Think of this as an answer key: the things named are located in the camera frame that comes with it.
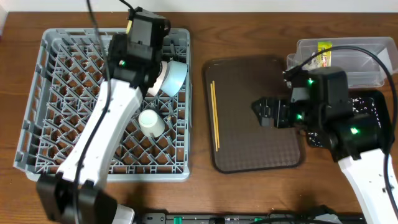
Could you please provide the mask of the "yellow round plate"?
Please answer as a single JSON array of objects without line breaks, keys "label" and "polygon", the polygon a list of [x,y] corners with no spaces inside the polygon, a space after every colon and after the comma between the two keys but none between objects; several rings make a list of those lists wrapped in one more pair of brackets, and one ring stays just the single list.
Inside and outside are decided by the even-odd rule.
[{"label": "yellow round plate", "polygon": [[126,27],[126,34],[129,33],[131,27],[132,27],[132,21],[128,20],[127,27]]}]

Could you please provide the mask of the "green yellow snack wrapper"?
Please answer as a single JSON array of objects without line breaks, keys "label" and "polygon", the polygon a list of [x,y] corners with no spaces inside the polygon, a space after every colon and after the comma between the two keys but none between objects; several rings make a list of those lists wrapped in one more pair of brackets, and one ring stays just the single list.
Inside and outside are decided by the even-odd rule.
[{"label": "green yellow snack wrapper", "polygon": [[[332,47],[331,42],[319,42],[318,51],[324,51]],[[317,56],[317,64],[319,67],[330,67],[331,66],[331,51],[323,52]]]}]

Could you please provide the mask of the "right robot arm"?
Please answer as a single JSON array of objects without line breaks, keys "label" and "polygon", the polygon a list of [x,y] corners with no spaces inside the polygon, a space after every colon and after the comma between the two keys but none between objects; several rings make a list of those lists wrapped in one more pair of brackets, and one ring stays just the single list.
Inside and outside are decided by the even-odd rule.
[{"label": "right robot arm", "polygon": [[397,179],[389,152],[393,125],[354,110],[346,73],[338,67],[289,70],[289,98],[260,98],[252,110],[261,126],[317,134],[348,179],[368,223],[397,223]]}]

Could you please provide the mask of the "white cup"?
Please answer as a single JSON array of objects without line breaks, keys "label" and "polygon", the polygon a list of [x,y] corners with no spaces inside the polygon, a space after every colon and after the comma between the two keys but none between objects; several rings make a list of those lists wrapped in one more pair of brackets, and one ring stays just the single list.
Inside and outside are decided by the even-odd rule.
[{"label": "white cup", "polygon": [[142,133],[147,137],[157,138],[165,130],[163,119],[154,110],[144,110],[138,120]]}]

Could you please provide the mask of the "wooden chopstick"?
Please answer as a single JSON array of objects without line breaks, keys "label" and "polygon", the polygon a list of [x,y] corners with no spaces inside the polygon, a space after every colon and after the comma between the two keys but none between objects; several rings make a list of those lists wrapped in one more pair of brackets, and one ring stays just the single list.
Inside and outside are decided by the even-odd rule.
[{"label": "wooden chopstick", "polygon": [[210,83],[211,88],[211,104],[212,104],[212,113],[213,113],[213,127],[214,127],[214,135],[215,135],[215,148],[216,152],[219,149],[219,138],[218,138],[218,125],[216,120],[216,100],[215,100],[215,82],[212,81]]},{"label": "wooden chopstick", "polygon": [[211,83],[211,93],[213,100],[213,119],[215,126],[215,138],[216,138],[216,152],[220,148],[220,132],[219,132],[219,124],[218,124],[218,111],[217,111],[217,103],[216,103],[216,89],[215,89],[215,81]]}]

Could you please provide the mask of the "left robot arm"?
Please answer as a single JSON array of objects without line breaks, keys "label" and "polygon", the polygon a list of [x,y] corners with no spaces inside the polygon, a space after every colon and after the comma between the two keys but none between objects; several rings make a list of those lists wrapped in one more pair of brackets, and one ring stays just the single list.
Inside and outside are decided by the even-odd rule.
[{"label": "left robot arm", "polygon": [[104,54],[104,81],[78,142],[55,175],[42,174],[36,189],[49,220],[59,223],[132,223],[134,210],[104,191],[109,167],[126,126],[146,95],[164,81],[164,37],[170,21],[139,7],[129,10],[123,34]]}]

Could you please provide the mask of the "pink white bowl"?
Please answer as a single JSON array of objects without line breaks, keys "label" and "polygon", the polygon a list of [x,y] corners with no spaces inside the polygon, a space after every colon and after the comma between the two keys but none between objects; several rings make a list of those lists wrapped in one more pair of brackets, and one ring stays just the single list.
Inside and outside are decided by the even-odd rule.
[{"label": "pink white bowl", "polygon": [[161,61],[161,70],[159,76],[157,77],[153,87],[149,88],[147,93],[151,96],[156,96],[160,91],[160,88],[164,82],[167,73],[168,63],[166,61]]}]

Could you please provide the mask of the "light blue bowl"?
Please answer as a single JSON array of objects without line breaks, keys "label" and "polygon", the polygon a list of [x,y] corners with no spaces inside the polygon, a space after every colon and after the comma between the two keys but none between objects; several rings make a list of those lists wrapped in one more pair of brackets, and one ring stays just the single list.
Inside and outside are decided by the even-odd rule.
[{"label": "light blue bowl", "polygon": [[168,62],[165,78],[160,89],[168,96],[175,96],[184,84],[187,73],[188,65],[186,63]]}]

